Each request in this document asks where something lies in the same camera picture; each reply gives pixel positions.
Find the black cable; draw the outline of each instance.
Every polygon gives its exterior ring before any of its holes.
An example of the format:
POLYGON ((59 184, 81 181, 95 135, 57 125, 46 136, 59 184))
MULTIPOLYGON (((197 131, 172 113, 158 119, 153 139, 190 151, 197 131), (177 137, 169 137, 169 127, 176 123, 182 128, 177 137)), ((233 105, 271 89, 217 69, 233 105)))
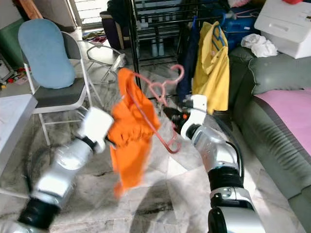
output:
POLYGON ((219 118, 212 116, 215 121, 218 123, 218 125, 220 126, 220 128, 225 132, 225 134, 227 134, 227 136, 229 138, 231 138, 231 140, 233 141, 233 143, 231 143, 230 145, 236 150, 237 152, 237 156, 238 156, 238 164, 240 166, 240 177, 242 178, 242 181, 244 181, 244 160, 243 160, 243 156, 242 156, 242 152, 241 152, 241 148, 237 142, 237 140, 235 139, 232 131, 229 129, 229 127, 219 118))
POLYGON ((45 155, 49 157, 49 164, 51 164, 51 161, 52 161, 51 153, 52 153, 52 147, 39 148, 35 153, 33 153, 30 159, 25 161, 23 172, 24 172, 24 179, 25 179, 29 193, 31 193, 33 190, 33 185, 34 185, 34 180, 33 180, 34 174, 33 173, 36 169, 37 163, 39 162, 40 158, 43 155, 45 155))

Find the white plastic box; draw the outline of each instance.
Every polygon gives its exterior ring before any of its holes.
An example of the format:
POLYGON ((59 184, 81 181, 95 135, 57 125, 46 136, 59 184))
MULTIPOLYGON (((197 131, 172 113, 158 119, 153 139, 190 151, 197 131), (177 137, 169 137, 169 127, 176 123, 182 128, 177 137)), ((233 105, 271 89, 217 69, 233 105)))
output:
POLYGON ((277 50, 293 58, 311 56, 311 3, 288 4, 267 0, 255 28, 272 41, 277 50))

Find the bottle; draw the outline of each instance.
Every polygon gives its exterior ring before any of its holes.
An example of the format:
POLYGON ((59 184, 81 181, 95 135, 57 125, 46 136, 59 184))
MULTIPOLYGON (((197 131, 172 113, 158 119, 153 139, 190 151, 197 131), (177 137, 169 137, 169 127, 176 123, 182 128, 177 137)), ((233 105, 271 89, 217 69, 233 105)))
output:
POLYGON ((163 39, 159 39, 159 56, 164 56, 163 39))
POLYGON ((140 58, 139 46, 136 47, 136 54, 137 54, 137 58, 140 58))
POLYGON ((152 50, 152 56, 157 57, 157 45, 156 45, 155 39, 151 41, 151 50, 152 50))

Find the blue chair cushion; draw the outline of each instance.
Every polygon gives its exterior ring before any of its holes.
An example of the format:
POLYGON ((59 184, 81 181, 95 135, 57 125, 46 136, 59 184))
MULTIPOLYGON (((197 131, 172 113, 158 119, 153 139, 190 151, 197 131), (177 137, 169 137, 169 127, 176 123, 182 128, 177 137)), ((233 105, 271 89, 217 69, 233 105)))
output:
POLYGON ((73 84, 75 71, 54 23, 41 18, 26 21, 19 28, 18 41, 38 84, 53 89, 73 84))

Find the cushion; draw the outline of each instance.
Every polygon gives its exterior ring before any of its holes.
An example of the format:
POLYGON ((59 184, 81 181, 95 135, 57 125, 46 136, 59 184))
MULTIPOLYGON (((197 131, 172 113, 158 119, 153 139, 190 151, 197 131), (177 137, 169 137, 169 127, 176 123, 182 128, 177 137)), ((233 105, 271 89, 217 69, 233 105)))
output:
POLYGON ((244 138, 286 198, 311 185, 310 109, 311 90, 272 90, 244 111, 244 138))
POLYGON ((298 90, 311 87, 311 57, 294 59, 286 54, 254 58, 249 69, 254 76, 253 94, 269 90, 298 90))
POLYGON ((36 108, 64 106, 76 103, 84 88, 83 78, 75 79, 74 83, 63 89, 39 87, 34 97, 38 101, 36 108))
POLYGON ((54 23, 41 18, 26 21, 18 31, 18 41, 38 84, 54 89, 73 84, 75 71, 54 23))

